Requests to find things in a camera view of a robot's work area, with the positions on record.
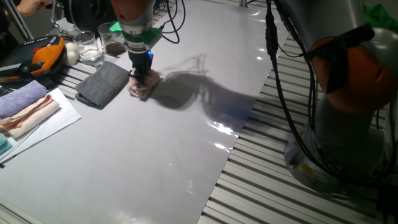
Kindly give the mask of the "person hand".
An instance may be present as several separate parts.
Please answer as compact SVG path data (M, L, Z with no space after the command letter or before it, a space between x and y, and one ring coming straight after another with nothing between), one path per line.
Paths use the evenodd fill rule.
M22 17L29 17L35 13L36 10L45 8L52 0L21 0L17 6L17 10Z

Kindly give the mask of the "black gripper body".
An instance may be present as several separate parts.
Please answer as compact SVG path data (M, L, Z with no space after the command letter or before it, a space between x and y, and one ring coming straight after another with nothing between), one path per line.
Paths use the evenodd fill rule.
M148 74L154 57L151 51L145 51L143 53L128 52L128 56L132 62L132 67L138 74Z

